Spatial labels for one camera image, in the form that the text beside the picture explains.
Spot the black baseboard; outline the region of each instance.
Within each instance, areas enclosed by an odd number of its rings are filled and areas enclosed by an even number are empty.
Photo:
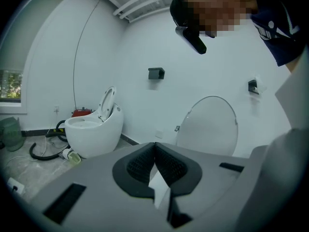
[[[48,132],[48,129],[46,130],[22,130],[21,134],[23,137],[36,137],[36,136],[45,136]],[[128,138],[127,136],[124,136],[121,134],[120,138],[122,140],[125,140],[127,143],[131,145],[139,145],[139,143],[135,142],[134,140]]]

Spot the navy blue shirt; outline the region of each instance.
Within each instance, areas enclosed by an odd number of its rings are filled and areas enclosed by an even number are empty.
[[[288,0],[256,0],[258,13],[251,19],[277,65],[287,64],[297,58],[305,47],[293,8]]]

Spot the white power adapter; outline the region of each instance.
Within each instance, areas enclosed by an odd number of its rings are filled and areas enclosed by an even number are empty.
[[[22,195],[25,189],[23,184],[19,183],[17,180],[14,180],[11,177],[9,178],[7,185],[11,192],[17,192],[19,195]]]

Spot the wall outlet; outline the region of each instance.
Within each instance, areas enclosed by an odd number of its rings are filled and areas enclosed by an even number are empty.
[[[19,183],[17,180],[14,180],[11,177],[9,178],[7,185],[11,192],[17,192],[19,195],[22,195],[25,189],[23,184]]]
[[[56,113],[59,112],[59,105],[54,105],[54,112],[56,112]]]
[[[157,131],[155,132],[155,136],[158,137],[158,138],[163,138],[163,132],[160,131],[160,130],[157,130]]]

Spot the green trash bin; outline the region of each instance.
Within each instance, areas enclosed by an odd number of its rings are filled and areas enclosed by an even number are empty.
[[[19,119],[10,117],[0,121],[0,131],[2,142],[8,151],[15,151],[23,146],[25,138],[21,135]]]

